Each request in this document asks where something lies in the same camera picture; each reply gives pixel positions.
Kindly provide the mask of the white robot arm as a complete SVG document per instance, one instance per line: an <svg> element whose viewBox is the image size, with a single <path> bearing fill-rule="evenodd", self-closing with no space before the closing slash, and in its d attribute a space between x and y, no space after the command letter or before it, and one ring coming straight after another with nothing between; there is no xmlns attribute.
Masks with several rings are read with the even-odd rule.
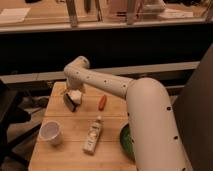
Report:
<svg viewBox="0 0 213 171"><path fill-rule="evenodd" d="M166 88L156 79L131 79L89 69L79 56L64 67L71 89L82 83L126 100L137 171L187 171L181 137Z"/></svg>

